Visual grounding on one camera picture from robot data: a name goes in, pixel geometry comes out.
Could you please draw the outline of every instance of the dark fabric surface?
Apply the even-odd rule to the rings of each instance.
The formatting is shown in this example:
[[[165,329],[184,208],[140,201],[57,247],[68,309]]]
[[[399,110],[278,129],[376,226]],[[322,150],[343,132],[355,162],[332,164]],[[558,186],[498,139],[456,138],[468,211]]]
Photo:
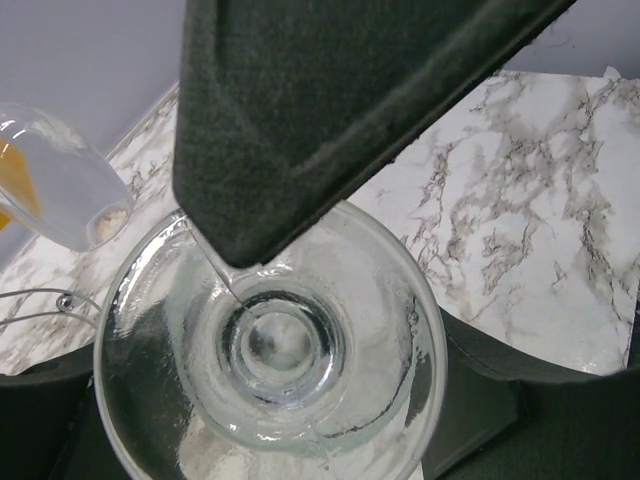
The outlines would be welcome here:
[[[273,258],[574,0],[189,0],[173,188],[216,252]]]
[[[86,390],[70,430],[48,480],[130,480],[109,444],[93,386]]]
[[[631,341],[629,342],[629,361],[627,365],[640,367],[640,295],[636,301],[636,314],[631,329]]]
[[[529,421],[444,480],[640,478],[640,370],[587,383],[524,382]]]
[[[457,348],[467,365],[494,380],[540,383],[585,382],[594,375],[560,367],[516,350],[440,309],[449,348]]]
[[[422,457],[424,480],[437,479],[526,418],[525,399],[517,382],[493,380],[474,371],[451,344],[448,354],[442,412]]]
[[[48,477],[91,378],[92,350],[0,375],[0,478]]]
[[[543,362],[443,312],[451,354],[484,375],[518,382],[528,421],[445,480],[640,478],[640,369],[596,377]]]

